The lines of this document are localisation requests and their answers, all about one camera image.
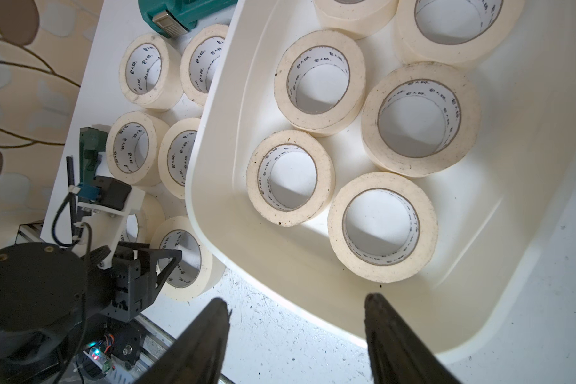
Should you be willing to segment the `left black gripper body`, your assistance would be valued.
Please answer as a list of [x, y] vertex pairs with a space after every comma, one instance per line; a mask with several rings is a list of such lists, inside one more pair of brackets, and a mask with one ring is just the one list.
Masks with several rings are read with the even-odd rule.
[[86, 320], [104, 315], [120, 322], [133, 320], [142, 310], [140, 294], [141, 262], [136, 259], [145, 243], [120, 242], [106, 270], [98, 267], [99, 258], [109, 252], [101, 246], [81, 257], [86, 267], [86, 293], [83, 316]]

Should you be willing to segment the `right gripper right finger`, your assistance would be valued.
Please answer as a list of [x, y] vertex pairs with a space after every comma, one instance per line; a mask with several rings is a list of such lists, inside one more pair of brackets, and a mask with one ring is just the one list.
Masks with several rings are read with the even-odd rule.
[[382, 294], [368, 294], [364, 307], [375, 383], [458, 382]]

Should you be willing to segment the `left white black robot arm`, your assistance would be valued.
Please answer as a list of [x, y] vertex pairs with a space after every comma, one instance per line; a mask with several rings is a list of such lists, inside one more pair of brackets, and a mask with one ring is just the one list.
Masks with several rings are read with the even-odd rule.
[[0, 383], [41, 383], [69, 368], [98, 380], [139, 361], [138, 316], [181, 262], [144, 243], [83, 255], [49, 243], [0, 250]]

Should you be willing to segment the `white plastic storage tray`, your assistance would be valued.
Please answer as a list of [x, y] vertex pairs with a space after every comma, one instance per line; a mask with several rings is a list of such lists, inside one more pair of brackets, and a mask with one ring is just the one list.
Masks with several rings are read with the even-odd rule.
[[576, 1], [529, 1], [505, 41], [468, 78], [483, 123], [451, 168], [418, 180], [438, 217], [432, 261], [377, 285], [339, 262], [326, 214], [296, 227], [265, 220], [246, 192], [263, 139], [288, 128], [274, 98], [278, 62], [320, 27], [310, 1], [241, 1], [203, 114], [187, 185], [198, 235], [294, 313], [364, 347], [364, 300], [383, 293], [445, 363], [478, 350], [521, 291], [574, 188]]

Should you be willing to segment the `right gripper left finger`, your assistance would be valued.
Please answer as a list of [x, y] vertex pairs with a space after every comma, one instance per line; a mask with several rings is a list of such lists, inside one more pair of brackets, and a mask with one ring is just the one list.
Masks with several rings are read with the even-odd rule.
[[138, 383], [218, 383], [227, 349], [230, 312], [212, 299]]

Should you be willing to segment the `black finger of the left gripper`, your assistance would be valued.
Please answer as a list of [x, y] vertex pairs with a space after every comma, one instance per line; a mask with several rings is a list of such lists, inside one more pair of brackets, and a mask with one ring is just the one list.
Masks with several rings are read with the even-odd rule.
[[155, 300], [174, 269], [182, 262], [182, 252], [172, 249], [141, 249], [141, 267], [148, 300]]

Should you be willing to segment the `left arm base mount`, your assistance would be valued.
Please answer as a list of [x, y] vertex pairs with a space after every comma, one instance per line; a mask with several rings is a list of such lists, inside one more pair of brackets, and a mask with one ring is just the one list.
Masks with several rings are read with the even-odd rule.
[[141, 376], [140, 357], [146, 330], [132, 321], [105, 318], [95, 323], [92, 339], [75, 357], [75, 369], [84, 383], [134, 383]]

